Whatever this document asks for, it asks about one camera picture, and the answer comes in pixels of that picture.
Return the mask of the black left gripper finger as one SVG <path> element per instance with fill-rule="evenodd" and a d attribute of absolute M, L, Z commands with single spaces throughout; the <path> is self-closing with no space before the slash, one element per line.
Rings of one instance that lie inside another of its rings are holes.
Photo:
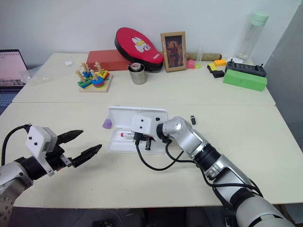
<path fill-rule="evenodd" d="M 72 130 L 57 136 L 57 145 L 67 143 L 77 138 L 84 130 Z"/>
<path fill-rule="evenodd" d="M 95 156 L 99 150 L 102 148 L 102 144 L 98 144 L 93 146 L 83 152 L 79 156 L 74 159 L 71 159 L 71 164 L 74 168 L 79 167 L 80 165 L 84 164 L 88 160 L 90 160 L 93 156 Z"/>

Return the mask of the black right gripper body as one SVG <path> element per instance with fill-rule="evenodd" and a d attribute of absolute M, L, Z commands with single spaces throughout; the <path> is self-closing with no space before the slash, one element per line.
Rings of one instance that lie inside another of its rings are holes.
<path fill-rule="evenodd" d="M 134 133 L 134 143 L 135 143 L 135 145 L 139 145 L 141 141 L 146 142 L 146 139 L 152 139 L 152 141 L 155 141 L 154 137 L 152 137 L 150 135 L 146 135 L 146 134 L 139 133 L 139 132 Z"/>

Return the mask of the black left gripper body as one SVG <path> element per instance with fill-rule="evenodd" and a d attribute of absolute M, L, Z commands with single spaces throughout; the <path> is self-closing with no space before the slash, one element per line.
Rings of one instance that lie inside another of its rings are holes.
<path fill-rule="evenodd" d="M 51 152 L 47 152 L 46 161 L 54 171 L 59 171 L 64 167 L 70 167 L 72 165 L 71 158 L 67 158 L 64 155 L 64 150 L 60 146 L 62 143 L 67 143 L 66 138 L 59 138 Z"/>

